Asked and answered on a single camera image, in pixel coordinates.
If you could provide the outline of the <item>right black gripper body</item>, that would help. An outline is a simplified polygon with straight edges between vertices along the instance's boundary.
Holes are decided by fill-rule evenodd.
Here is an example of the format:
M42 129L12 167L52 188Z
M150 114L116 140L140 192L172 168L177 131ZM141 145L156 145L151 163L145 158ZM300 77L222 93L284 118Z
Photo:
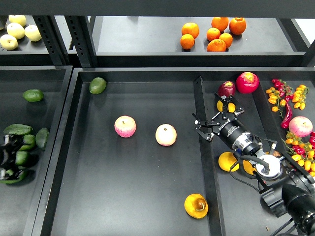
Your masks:
M250 132L234 115L227 119L218 118L214 121L218 126L213 126L213 133L217 135L230 149L244 150L251 144Z

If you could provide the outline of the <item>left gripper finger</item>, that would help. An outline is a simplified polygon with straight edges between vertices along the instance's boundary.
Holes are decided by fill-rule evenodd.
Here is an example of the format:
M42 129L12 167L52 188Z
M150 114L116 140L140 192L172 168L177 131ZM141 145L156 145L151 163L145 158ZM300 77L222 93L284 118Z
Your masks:
M2 148L4 150L19 150L23 145L23 136L15 134L5 134L4 144L2 145Z
M22 170L19 168L13 169L1 169L0 170L0 180L1 181L21 181L22 180Z

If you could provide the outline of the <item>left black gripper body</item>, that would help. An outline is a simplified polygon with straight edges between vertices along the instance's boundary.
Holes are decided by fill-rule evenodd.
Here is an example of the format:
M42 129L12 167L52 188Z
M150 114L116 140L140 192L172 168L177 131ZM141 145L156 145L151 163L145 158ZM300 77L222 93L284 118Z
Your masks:
M15 147L12 145L2 145L0 147L0 169L12 170L16 172Z

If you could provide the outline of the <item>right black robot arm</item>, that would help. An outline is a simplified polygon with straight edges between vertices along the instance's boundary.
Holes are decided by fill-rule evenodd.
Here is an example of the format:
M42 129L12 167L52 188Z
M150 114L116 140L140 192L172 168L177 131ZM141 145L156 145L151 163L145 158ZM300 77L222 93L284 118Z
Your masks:
M290 216L293 228L300 236L315 234L315 181L303 171L288 154L281 152L275 156L277 141L254 135L242 124L238 116L244 107L233 96L214 94L215 101L223 104L212 118L208 117L204 94L200 94L196 103L195 130L206 141L214 137L228 147L232 163L227 168L233 174L233 168L244 171L244 161L254 168L251 174L244 172L249 179L255 179L257 185L242 181L253 188L265 205L276 217Z

